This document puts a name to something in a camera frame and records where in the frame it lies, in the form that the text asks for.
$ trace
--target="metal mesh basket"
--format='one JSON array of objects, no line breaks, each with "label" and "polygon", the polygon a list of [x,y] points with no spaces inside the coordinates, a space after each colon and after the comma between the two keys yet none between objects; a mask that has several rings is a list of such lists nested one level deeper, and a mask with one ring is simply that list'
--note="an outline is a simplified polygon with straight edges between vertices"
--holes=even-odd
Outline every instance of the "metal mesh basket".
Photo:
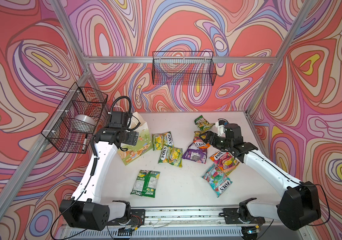
[{"label": "metal mesh basket", "polygon": [[[89,87],[77,87],[58,121],[42,134],[59,152],[85,153],[100,120],[108,95]],[[91,123],[81,121],[82,115]]]},{"label": "metal mesh basket", "polygon": [[152,83],[213,85],[216,68],[212,56],[212,51],[154,51]]}]

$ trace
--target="black mounting plate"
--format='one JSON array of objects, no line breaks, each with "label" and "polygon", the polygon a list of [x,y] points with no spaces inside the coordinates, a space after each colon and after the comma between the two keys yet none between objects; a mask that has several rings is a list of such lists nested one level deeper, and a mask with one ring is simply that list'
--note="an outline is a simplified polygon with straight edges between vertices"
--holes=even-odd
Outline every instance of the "black mounting plate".
[{"label": "black mounting plate", "polygon": [[[238,208],[223,209],[224,220],[226,224],[244,224],[237,216]],[[250,223],[264,224],[266,223],[263,217],[256,217]]]},{"label": "black mounting plate", "polygon": [[[128,225],[131,226],[136,226],[136,225],[143,225],[145,223],[145,217],[146,217],[146,210],[144,209],[131,209],[131,220],[128,223]],[[112,220],[107,222],[108,226],[125,226],[125,225],[120,225],[116,220]]]}]

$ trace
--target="nutrition label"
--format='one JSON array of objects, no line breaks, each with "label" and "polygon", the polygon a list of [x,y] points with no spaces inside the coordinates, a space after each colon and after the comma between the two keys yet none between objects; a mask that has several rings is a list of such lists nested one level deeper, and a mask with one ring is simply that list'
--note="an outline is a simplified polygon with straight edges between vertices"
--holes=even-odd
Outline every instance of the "nutrition label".
[{"label": "nutrition label", "polygon": [[158,179],[156,177],[150,177],[148,182],[148,187],[156,189],[156,184],[158,182]]},{"label": "nutrition label", "polygon": [[143,186],[145,185],[145,182],[144,180],[136,180],[135,181],[135,185],[134,185],[134,188],[133,190],[135,191],[142,191],[143,190]]}]

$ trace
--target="white arm segment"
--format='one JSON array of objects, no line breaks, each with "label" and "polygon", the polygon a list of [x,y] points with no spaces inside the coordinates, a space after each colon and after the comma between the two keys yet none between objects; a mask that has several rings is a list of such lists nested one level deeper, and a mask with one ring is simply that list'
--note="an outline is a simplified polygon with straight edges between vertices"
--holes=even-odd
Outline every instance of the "white arm segment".
[{"label": "white arm segment", "polygon": [[298,184],[294,182],[300,182],[299,179],[289,175],[271,162],[259,150],[252,150],[246,154],[244,156],[244,163],[257,171],[267,182],[269,182],[281,197],[283,197],[287,187],[296,187]]},{"label": "white arm segment", "polygon": [[[90,173],[92,169],[92,165],[94,162],[94,155],[92,154],[90,162],[88,163],[86,172],[83,175],[80,184],[77,189],[72,194],[75,199],[77,199],[82,193],[85,185],[88,180],[90,182],[87,185],[86,192],[81,195],[79,201],[86,202],[87,199],[92,199],[93,203],[100,204],[101,201],[101,189],[104,184],[104,180],[107,175],[108,168],[110,167],[112,158],[115,156],[117,152],[117,147],[115,144],[108,144],[108,142],[98,142],[95,143],[95,148],[98,152],[99,160],[95,170],[95,174],[90,179]],[[111,221],[116,218],[121,218],[124,216],[126,204],[122,202],[112,202],[108,204],[110,208],[110,215],[108,217],[108,221]]]},{"label": "white arm segment", "polygon": [[[244,163],[257,171],[274,189],[283,197],[287,187],[296,187],[298,184],[292,182],[300,182],[299,179],[289,175],[276,164],[271,162],[259,150],[252,150],[244,156]],[[252,200],[247,203],[249,213],[254,217],[264,217],[276,219],[280,221],[278,209],[276,205],[280,202],[267,202],[259,199]]]}]

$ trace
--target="white cable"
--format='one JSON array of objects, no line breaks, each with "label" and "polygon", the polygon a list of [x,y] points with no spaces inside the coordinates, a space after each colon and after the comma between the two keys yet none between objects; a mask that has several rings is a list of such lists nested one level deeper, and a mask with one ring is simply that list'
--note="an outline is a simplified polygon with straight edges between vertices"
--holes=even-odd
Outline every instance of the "white cable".
[{"label": "white cable", "polygon": [[123,109],[121,106],[117,106],[117,105],[115,105],[114,107],[121,108],[121,109],[123,110],[123,112],[124,112],[124,109]]}]

